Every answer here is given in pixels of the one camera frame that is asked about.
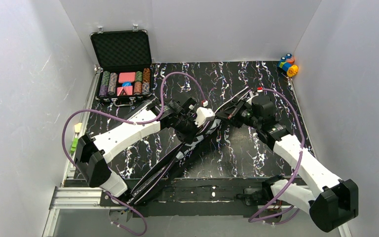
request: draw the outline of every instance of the purple cable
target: purple cable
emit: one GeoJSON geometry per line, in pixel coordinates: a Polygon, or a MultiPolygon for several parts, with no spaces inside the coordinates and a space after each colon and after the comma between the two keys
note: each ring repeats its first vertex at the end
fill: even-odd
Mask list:
{"type": "MultiPolygon", "coordinates": [[[[293,183],[295,177],[297,176],[297,173],[299,172],[299,169],[300,169],[300,163],[302,161],[302,158],[303,158],[303,147],[304,147],[304,134],[303,134],[303,131],[302,131],[302,127],[301,127],[301,124],[300,124],[300,120],[299,120],[299,116],[297,115],[297,112],[296,110],[294,109],[293,105],[290,103],[290,101],[288,101],[287,98],[285,98],[285,96],[283,94],[281,94],[280,92],[278,91],[275,91],[275,90],[271,90],[271,89],[265,89],[263,88],[264,91],[269,91],[269,92],[272,92],[274,94],[277,94],[279,95],[281,98],[283,98],[288,106],[290,107],[290,109],[293,111],[293,115],[294,115],[294,118],[296,119],[296,122],[297,122],[297,126],[299,127],[299,131],[300,131],[300,136],[302,137],[302,141],[301,141],[301,144],[300,144],[300,148],[302,149],[300,151],[300,154],[299,154],[299,161],[297,162],[297,165],[296,165],[296,168],[294,169],[293,171],[293,174],[291,175],[291,178],[288,180],[288,182],[286,183],[286,185],[277,193],[277,195],[274,196],[273,199],[271,199],[265,206],[263,206],[261,209],[259,209],[255,214],[253,214],[249,219],[248,221],[250,223],[252,222],[257,222],[257,221],[262,221],[262,220],[265,220],[265,219],[268,219],[270,217],[273,217],[273,216],[279,216],[279,215],[282,215],[284,214],[285,212],[280,212],[278,214],[273,214],[273,215],[269,215],[269,216],[264,216],[264,217],[261,217],[261,218],[255,218],[256,216],[258,216],[259,214],[261,214],[265,209],[267,209],[271,204],[273,204],[282,194],[283,192],[285,192],[288,188],[288,186],[290,186],[290,184],[293,183]]],[[[296,211],[289,219],[285,220],[284,222],[280,223],[280,224],[283,224],[283,223],[286,223],[288,222],[289,220],[291,220],[296,214],[298,213],[298,211],[296,211]]]]}
{"type": "MultiPolygon", "coordinates": [[[[68,158],[68,160],[74,165],[74,167],[77,168],[77,165],[75,164],[75,162],[73,161],[73,159],[70,157],[69,155],[69,152],[68,150],[66,149],[66,145],[65,145],[65,135],[66,135],[66,129],[68,128],[68,125],[69,125],[69,122],[71,121],[71,119],[77,115],[77,114],[80,114],[80,113],[83,113],[83,112],[93,112],[93,113],[96,113],[96,114],[99,114],[99,115],[103,115],[103,116],[106,116],[110,119],[114,119],[114,120],[117,120],[117,121],[120,121],[120,122],[124,122],[124,123],[128,123],[128,124],[147,124],[147,123],[151,123],[151,122],[154,122],[156,120],[158,120],[162,114],[163,114],[163,109],[164,109],[164,102],[163,102],[163,87],[165,85],[165,82],[166,82],[166,79],[168,79],[168,77],[170,77],[171,75],[176,75],[176,74],[180,74],[180,75],[184,75],[184,76],[187,76],[189,77],[191,80],[193,80],[195,82],[195,84],[197,85],[198,89],[201,91],[201,97],[203,98],[203,101],[206,101],[205,99],[205,96],[204,96],[204,92],[202,91],[202,88],[200,86],[200,84],[198,84],[197,80],[195,78],[193,78],[192,76],[186,74],[186,73],[182,73],[182,72],[173,72],[173,73],[169,73],[168,75],[165,76],[165,78],[162,80],[162,84],[160,85],[160,103],[161,103],[161,108],[160,108],[160,112],[159,114],[152,120],[149,120],[149,121],[143,121],[143,122],[131,122],[131,121],[128,121],[128,120],[125,120],[125,119],[122,119],[122,118],[117,118],[115,116],[112,116],[112,115],[109,115],[109,114],[106,114],[104,112],[101,112],[101,111],[98,111],[98,110],[92,110],[92,109],[84,109],[84,110],[79,110],[79,111],[76,111],[74,112],[72,115],[70,115],[70,117],[66,120],[66,123],[65,123],[65,126],[63,127],[63,131],[62,131],[62,148],[63,148],[63,152],[65,153],[66,157],[68,158]]],[[[132,233],[133,235],[135,236],[142,236],[146,233],[147,229],[148,229],[148,224],[146,222],[146,219],[143,217],[143,215],[138,212],[136,209],[134,209],[133,207],[129,206],[128,204],[118,200],[116,197],[114,197],[110,192],[106,191],[107,195],[110,196],[112,199],[114,199],[115,201],[117,201],[118,203],[120,203],[121,205],[125,206],[125,207],[128,207],[130,210],[134,211],[137,215],[139,215],[142,219],[143,219],[143,222],[145,223],[145,230],[142,232],[142,233],[137,233],[137,232],[134,232],[132,231],[131,229],[123,226],[123,225],[120,225],[121,228],[127,230],[128,232],[132,233]]]]}

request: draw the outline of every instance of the purple hose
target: purple hose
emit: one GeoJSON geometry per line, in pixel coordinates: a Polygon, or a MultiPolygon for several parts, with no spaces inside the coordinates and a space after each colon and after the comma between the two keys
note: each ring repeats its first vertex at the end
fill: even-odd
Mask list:
{"type": "MultiPolygon", "coordinates": [[[[114,120],[117,120],[117,121],[120,121],[120,122],[124,122],[124,123],[128,123],[128,124],[147,124],[147,123],[151,123],[151,122],[154,122],[156,120],[158,120],[162,114],[163,114],[163,109],[164,109],[164,102],[163,102],[163,87],[165,85],[165,82],[166,82],[166,79],[168,79],[168,77],[170,77],[171,75],[175,75],[175,74],[180,74],[180,75],[184,75],[184,76],[187,76],[189,77],[191,80],[193,80],[195,82],[195,84],[197,85],[198,89],[201,91],[201,97],[203,98],[203,101],[206,101],[205,99],[205,96],[204,96],[204,93],[202,91],[202,88],[200,86],[200,84],[198,84],[197,80],[195,78],[193,78],[192,76],[186,74],[186,73],[182,73],[182,72],[173,72],[173,73],[169,73],[168,75],[165,76],[165,78],[162,80],[162,84],[160,85],[160,103],[161,103],[161,108],[160,108],[160,112],[159,114],[152,120],[149,120],[149,121],[143,121],[143,122],[131,122],[131,121],[128,121],[128,120],[125,120],[125,119],[122,119],[122,118],[117,118],[115,116],[112,116],[112,115],[109,115],[109,114],[106,114],[104,112],[101,112],[101,111],[98,111],[98,110],[92,110],[92,109],[84,109],[84,110],[79,110],[79,111],[76,111],[74,112],[72,115],[69,116],[69,118],[66,120],[66,123],[65,123],[65,126],[63,127],[63,131],[62,131],[62,148],[63,148],[63,152],[65,153],[66,157],[68,158],[68,160],[74,165],[74,167],[77,168],[77,165],[75,164],[75,162],[73,161],[73,159],[70,157],[69,155],[69,152],[68,150],[66,149],[66,145],[65,145],[65,135],[66,135],[66,129],[68,128],[68,125],[69,125],[69,122],[71,121],[71,119],[77,115],[77,114],[80,114],[80,113],[83,113],[83,112],[93,112],[93,113],[96,113],[96,114],[99,114],[99,115],[103,115],[103,116],[106,116],[110,119],[114,119],[114,120]]],[[[142,232],[142,233],[137,233],[137,232],[134,232],[132,231],[131,229],[123,226],[123,225],[120,225],[121,228],[127,230],[128,232],[132,233],[133,235],[135,236],[142,236],[146,233],[147,229],[148,229],[148,224],[146,222],[146,219],[143,217],[143,215],[138,212],[136,209],[134,209],[133,207],[129,206],[128,204],[118,200],[116,197],[114,197],[110,192],[106,191],[107,195],[109,197],[111,197],[112,199],[114,199],[115,201],[117,201],[118,203],[120,203],[121,205],[125,206],[125,207],[128,207],[130,210],[134,211],[134,213],[136,213],[137,215],[139,215],[143,222],[145,223],[145,230],[142,232]]]]}
{"type": "MultiPolygon", "coordinates": [[[[294,109],[293,105],[290,103],[290,101],[287,100],[287,98],[285,98],[285,96],[283,94],[281,94],[280,92],[278,91],[275,91],[275,90],[271,90],[271,89],[265,89],[263,88],[264,91],[269,91],[269,92],[272,92],[272,93],[275,93],[277,95],[279,95],[281,98],[283,98],[288,106],[290,106],[290,109],[293,111],[293,115],[294,115],[294,118],[296,119],[296,122],[297,122],[297,126],[299,127],[299,131],[300,131],[300,136],[302,137],[302,141],[301,141],[301,144],[300,144],[300,148],[303,149],[304,147],[304,142],[305,142],[305,139],[304,139],[304,134],[303,134],[303,131],[302,131],[302,127],[301,127],[301,124],[300,124],[300,120],[299,120],[299,116],[297,115],[297,112],[296,110],[294,109]]],[[[261,214],[265,209],[267,209],[272,203],[274,203],[282,194],[283,192],[285,192],[288,188],[288,186],[290,186],[290,184],[293,183],[295,177],[297,176],[297,173],[299,172],[299,169],[300,169],[300,163],[302,161],[302,158],[303,158],[303,150],[300,151],[300,154],[299,154],[299,161],[297,162],[297,165],[296,165],[296,168],[294,169],[293,171],[293,174],[291,175],[291,178],[288,180],[288,183],[286,183],[286,185],[280,190],[280,192],[277,193],[277,195],[274,196],[273,199],[271,199],[265,206],[263,206],[261,209],[259,209],[255,214],[253,214],[250,218],[249,218],[249,222],[257,222],[257,221],[262,221],[262,220],[265,220],[265,219],[268,219],[270,217],[273,217],[273,216],[278,216],[278,215],[282,215],[284,214],[285,212],[281,212],[281,213],[278,213],[277,215],[269,215],[269,216],[264,216],[264,217],[261,217],[261,218],[255,218],[256,216],[258,216],[259,214],[261,214]]],[[[285,220],[284,222],[280,223],[280,224],[283,224],[289,220],[291,220],[296,214],[298,213],[298,211],[296,211],[288,220],[285,220]]]]}

